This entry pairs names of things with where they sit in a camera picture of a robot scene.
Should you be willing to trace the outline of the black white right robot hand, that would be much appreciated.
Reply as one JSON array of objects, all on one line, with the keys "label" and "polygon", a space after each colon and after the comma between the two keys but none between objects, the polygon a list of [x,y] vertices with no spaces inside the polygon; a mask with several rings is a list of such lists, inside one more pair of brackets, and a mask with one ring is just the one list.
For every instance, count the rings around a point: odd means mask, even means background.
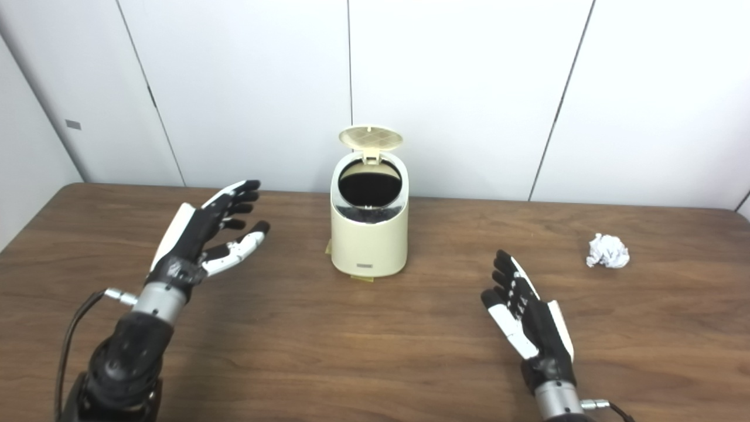
[{"label": "black white right robot hand", "polygon": [[530,393],[547,382],[577,384],[574,348],[557,300],[544,301],[517,260],[496,252],[491,275],[496,285],[480,294],[509,344],[521,357],[523,382]]}]

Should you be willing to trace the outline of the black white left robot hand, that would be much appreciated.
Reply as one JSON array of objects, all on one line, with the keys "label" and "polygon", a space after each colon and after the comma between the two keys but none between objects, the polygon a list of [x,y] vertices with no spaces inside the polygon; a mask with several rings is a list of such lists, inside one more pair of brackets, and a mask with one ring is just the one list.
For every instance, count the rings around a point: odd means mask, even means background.
[{"label": "black white left robot hand", "polygon": [[270,224],[263,220],[227,243],[211,248],[206,244],[222,230],[246,228],[246,222],[235,215],[253,211],[260,186],[259,180],[241,180],[219,190],[199,207],[182,203],[161,238],[145,283],[174,287],[189,300],[193,286],[254,253],[270,231]]}]

